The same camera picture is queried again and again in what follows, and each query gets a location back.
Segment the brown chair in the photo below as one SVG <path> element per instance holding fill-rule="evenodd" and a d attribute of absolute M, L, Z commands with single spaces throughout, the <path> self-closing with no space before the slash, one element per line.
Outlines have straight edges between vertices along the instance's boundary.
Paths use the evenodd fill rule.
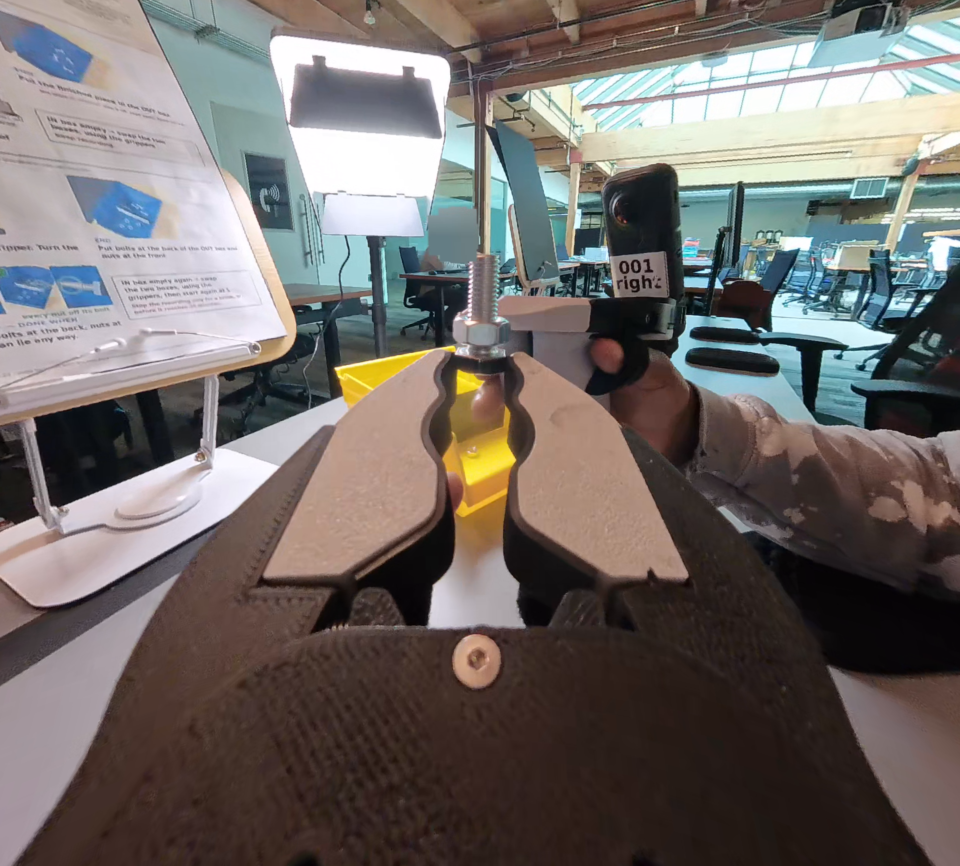
<path fill-rule="evenodd" d="M 753 280 L 737 279 L 724 284 L 715 297 L 712 315 L 737 319 L 752 331 L 773 332 L 772 310 L 776 294 Z"/>

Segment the ceiling projector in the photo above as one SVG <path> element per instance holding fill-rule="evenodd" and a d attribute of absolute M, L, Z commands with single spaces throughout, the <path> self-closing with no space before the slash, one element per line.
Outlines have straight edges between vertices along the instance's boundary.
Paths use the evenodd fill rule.
<path fill-rule="evenodd" d="M 900 41 L 909 18 L 904 0 L 837 0 L 814 42 L 807 68 L 879 60 Z"/>

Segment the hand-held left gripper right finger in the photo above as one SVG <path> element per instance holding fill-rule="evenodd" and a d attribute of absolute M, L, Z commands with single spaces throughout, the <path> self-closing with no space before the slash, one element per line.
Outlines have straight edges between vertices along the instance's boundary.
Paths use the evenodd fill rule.
<path fill-rule="evenodd" d="M 617 421 L 596 398 L 526 353 L 508 358 L 514 457 L 504 560 L 522 596 L 551 608 L 571 591 L 604 606 L 689 571 Z"/>

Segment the black mesh office chair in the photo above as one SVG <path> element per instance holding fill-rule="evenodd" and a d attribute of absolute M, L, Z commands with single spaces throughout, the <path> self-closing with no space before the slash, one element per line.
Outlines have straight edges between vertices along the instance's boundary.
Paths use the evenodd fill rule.
<path fill-rule="evenodd" d="M 865 400 L 864 428 L 932 438 L 959 429 L 959 267 L 909 319 L 851 391 Z"/>

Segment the group of black office chairs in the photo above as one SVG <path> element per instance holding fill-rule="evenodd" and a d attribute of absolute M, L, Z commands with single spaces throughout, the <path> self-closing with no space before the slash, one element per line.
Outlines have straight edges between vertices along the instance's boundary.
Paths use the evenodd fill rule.
<path fill-rule="evenodd" d="M 916 319 L 945 285 L 949 271 L 932 254 L 898 258 L 873 246 L 825 246 L 804 252 L 776 296 L 774 312 L 856 323 L 894 333 Z"/>

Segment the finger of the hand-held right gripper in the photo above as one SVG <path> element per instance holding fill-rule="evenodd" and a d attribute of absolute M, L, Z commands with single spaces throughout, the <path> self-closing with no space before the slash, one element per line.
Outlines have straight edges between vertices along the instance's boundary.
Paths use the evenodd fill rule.
<path fill-rule="evenodd" d="M 584 297 L 502 296 L 499 316 L 510 333 L 580 334 L 589 331 L 593 301 Z"/>

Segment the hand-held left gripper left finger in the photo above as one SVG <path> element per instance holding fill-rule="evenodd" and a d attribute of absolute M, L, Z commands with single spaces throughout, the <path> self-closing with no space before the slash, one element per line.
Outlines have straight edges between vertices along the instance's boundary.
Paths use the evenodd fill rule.
<path fill-rule="evenodd" d="M 263 570 L 271 585 L 429 608 L 454 554 L 451 352 L 428 352 L 339 420 Z"/>

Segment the tall black monitor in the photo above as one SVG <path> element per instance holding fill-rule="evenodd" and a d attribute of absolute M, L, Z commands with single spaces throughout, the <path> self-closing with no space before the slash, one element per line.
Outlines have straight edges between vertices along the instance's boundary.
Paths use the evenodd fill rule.
<path fill-rule="evenodd" d="M 711 273 L 719 282 L 732 280 L 740 272 L 740 252 L 742 242 L 743 213 L 746 199 L 746 187 L 739 180 L 728 195 L 726 224 L 717 231 Z"/>

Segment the large studio light panel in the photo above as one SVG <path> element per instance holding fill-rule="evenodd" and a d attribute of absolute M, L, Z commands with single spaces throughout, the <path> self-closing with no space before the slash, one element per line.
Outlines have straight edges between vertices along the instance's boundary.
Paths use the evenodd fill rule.
<path fill-rule="evenodd" d="M 278 31 L 269 54 L 311 192 L 433 195 L 447 134 L 444 56 Z"/>

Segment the steel hex bolt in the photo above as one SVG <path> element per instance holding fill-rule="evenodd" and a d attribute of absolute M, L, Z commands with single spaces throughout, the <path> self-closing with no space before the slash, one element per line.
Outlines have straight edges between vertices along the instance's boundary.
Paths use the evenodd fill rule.
<path fill-rule="evenodd" d="M 467 317 L 476 320 L 493 320 L 499 317 L 500 265 L 498 256 L 493 253 L 479 252 L 476 258 L 469 263 L 467 273 L 469 277 L 469 306 L 457 315 L 465 313 Z M 481 379 L 490 379 L 500 375 L 505 368 L 507 354 L 498 359 L 475 360 L 457 355 L 455 350 L 456 343 L 451 362 L 459 372 L 468 373 Z"/>

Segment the instruction sheet on stand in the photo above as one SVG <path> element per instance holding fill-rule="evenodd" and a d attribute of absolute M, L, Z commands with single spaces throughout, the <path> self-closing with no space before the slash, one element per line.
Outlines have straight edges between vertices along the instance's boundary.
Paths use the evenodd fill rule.
<path fill-rule="evenodd" d="M 2 380 L 2 425 L 18 428 L 38 513 L 2 533 L 2 582 L 32 607 L 59 607 L 99 593 L 222 521 L 273 471 L 270 465 L 216 451 L 218 376 L 257 364 L 265 346 L 284 350 L 293 331 L 289 306 L 277 302 L 282 285 L 250 201 L 234 179 L 221 173 L 284 334 L 262 343 L 109 367 L 90 362 L 92 357 L 119 356 L 121 341 L 114 340 L 17 380 Z M 70 504 L 52 502 L 38 440 L 41 416 L 92 412 L 102 402 L 197 379 L 203 380 L 204 395 L 196 451 L 125 483 L 111 481 L 110 488 Z"/>

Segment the person's right hand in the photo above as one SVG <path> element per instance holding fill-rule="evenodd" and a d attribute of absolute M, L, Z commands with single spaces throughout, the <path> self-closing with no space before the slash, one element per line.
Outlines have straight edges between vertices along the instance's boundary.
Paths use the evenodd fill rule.
<path fill-rule="evenodd" d="M 612 375 L 620 372 L 625 358 L 620 344 L 604 338 L 591 342 L 589 355 L 596 369 Z M 699 444 L 699 397 L 669 357 L 655 349 L 648 349 L 648 355 L 643 376 L 609 395 L 609 411 L 622 427 L 682 470 Z M 501 378 L 487 377 L 474 396 L 474 420 L 495 420 L 503 408 Z"/>

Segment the wooden top desk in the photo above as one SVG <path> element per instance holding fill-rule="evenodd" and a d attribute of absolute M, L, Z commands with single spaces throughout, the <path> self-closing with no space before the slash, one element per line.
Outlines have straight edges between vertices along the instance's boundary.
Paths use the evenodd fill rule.
<path fill-rule="evenodd" d="M 338 323 L 369 312 L 373 292 L 362 287 L 285 283 L 284 292 L 294 313 L 296 340 L 294 351 L 304 359 L 304 385 L 296 400 L 311 406 L 342 397 L 336 369 L 342 352 Z M 309 383 L 307 366 L 322 349 L 327 373 L 327 393 L 315 392 Z"/>
<path fill-rule="evenodd" d="M 428 272 L 420 271 L 420 273 L 414 273 L 414 274 L 407 274 L 407 275 L 401 274 L 400 278 L 404 281 L 406 279 L 410 279 L 410 280 L 416 279 L 416 280 L 422 281 L 424 284 L 429 284 L 434 286 L 439 286 L 440 284 L 443 284 L 443 283 L 454 283 L 454 282 L 465 283 L 467 286 L 469 286 L 470 278 L 468 273 L 469 271 L 466 270 L 466 276 L 462 276 L 462 275 L 454 276 L 454 275 L 430 274 Z M 469 305 L 470 305 L 470 299 L 468 298 L 466 307 L 468 307 Z M 443 300 L 441 299 L 439 301 L 439 304 L 436 304 L 436 309 L 434 313 L 434 327 L 432 332 L 433 343 L 437 348 L 442 347 L 445 344 L 445 336 L 447 334 L 448 325 L 449 325 L 448 316 L 445 313 Z"/>

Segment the yellow plastic bin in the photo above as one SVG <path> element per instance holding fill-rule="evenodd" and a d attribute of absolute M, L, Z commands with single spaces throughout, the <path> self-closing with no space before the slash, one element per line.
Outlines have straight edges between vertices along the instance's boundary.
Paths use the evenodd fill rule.
<path fill-rule="evenodd" d="M 336 368 L 346 405 L 359 403 L 390 378 L 427 355 L 426 350 L 372 359 Z M 462 478 L 463 497 L 457 509 L 461 517 L 469 516 L 507 496 L 510 471 L 515 457 L 508 445 L 510 417 L 501 412 L 499 418 L 480 419 L 474 411 L 474 400 L 482 386 L 476 375 L 459 371 L 456 396 L 450 408 L 451 440 L 443 454 L 448 472 Z M 479 455 L 468 457 L 464 448 L 476 445 Z"/>

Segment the printed instruction sheet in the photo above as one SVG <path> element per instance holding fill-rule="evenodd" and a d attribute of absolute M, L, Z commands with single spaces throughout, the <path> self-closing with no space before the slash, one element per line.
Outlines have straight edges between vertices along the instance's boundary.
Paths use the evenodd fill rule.
<path fill-rule="evenodd" d="M 138 0 L 1 0 L 2 380 L 280 338 L 282 318 Z"/>

